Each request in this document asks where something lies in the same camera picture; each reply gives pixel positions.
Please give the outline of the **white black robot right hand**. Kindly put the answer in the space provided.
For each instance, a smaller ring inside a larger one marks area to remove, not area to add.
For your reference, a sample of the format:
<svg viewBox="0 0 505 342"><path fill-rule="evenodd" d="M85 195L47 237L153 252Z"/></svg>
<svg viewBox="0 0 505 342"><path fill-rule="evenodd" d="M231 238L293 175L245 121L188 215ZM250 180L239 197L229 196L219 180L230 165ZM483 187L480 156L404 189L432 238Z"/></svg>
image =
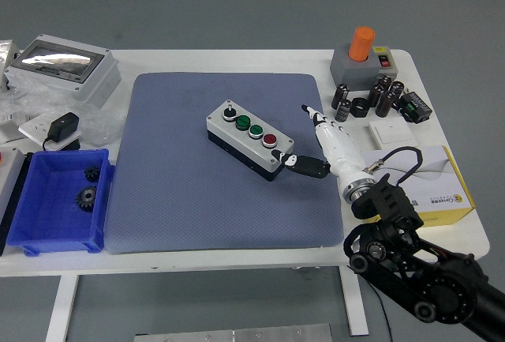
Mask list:
<svg viewBox="0 0 505 342"><path fill-rule="evenodd" d="M338 179L343 196L351 197L354 192L364 192L372 187L376 180L366 171L361 151L350 135L324 114L307 105L301 108L315 126L316 139L325 160L280 152L278 149L271 151L273 157L284 167L301 175L323 179L333 174Z"/></svg>

